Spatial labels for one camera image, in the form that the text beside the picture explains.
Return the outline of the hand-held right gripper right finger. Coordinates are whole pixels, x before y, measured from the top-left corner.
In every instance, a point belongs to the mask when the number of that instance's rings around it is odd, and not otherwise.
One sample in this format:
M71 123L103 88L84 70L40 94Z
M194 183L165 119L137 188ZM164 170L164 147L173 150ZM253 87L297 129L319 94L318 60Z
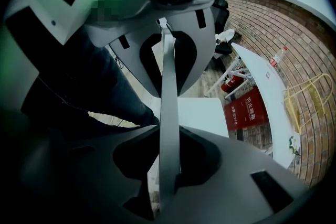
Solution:
M158 126L16 147L18 214L35 223L282 223L307 200L290 171L240 141Z

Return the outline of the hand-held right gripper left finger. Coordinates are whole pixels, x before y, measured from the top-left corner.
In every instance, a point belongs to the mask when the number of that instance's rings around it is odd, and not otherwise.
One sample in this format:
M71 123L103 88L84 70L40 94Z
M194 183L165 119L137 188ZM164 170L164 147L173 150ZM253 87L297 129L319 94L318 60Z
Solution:
M215 51L215 24L210 8L166 16L173 36L178 95L201 76ZM163 38L156 20L148 19L139 28L112 41L109 46L121 62L154 97L161 97L162 75L153 46Z

